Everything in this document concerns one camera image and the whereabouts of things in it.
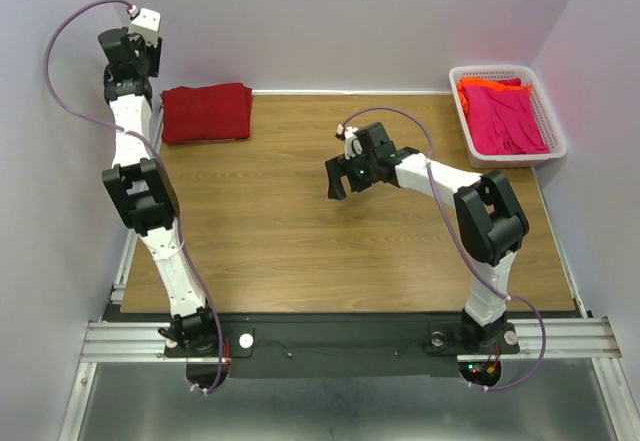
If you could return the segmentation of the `dark red t shirt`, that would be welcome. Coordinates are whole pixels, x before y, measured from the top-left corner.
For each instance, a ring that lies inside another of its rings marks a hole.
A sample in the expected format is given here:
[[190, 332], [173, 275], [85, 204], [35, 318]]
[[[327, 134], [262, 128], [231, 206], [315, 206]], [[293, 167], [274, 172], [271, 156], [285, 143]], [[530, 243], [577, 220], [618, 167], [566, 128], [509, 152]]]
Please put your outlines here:
[[181, 86], [165, 90], [161, 98], [165, 144], [250, 137], [253, 90], [242, 83]]

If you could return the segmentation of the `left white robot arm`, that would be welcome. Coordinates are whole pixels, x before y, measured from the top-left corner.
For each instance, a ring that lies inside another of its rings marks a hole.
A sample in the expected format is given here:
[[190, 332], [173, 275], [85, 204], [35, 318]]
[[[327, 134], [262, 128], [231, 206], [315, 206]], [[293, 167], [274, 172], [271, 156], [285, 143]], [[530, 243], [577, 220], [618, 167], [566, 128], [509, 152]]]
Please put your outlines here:
[[107, 65], [104, 97], [116, 124], [116, 151], [102, 182], [124, 225], [146, 246], [167, 293], [171, 324], [161, 335], [189, 354], [224, 347], [219, 321], [180, 232], [180, 206], [166, 168], [148, 139], [150, 80], [159, 71], [161, 40], [126, 27], [101, 33]]

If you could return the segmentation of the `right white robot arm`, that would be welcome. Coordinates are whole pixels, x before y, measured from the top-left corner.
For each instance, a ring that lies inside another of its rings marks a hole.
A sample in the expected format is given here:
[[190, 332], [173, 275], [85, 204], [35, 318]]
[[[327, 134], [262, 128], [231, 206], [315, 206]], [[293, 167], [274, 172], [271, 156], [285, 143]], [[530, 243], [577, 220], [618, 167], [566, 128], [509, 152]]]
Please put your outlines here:
[[[512, 264], [529, 223], [504, 173], [481, 175], [436, 162], [411, 147], [398, 149], [384, 126], [340, 125], [336, 138], [344, 152], [325, 162], [328, 197], [346, 198], [376, 183], [391, 184], [434, 198], [456, 249], [472, 273], [470, 293], [462, 311], [460, 339], [482, 351], [499, 339], [506, 324], [507, 285]], [[453, 225], [446, 208], [455, 212]]]

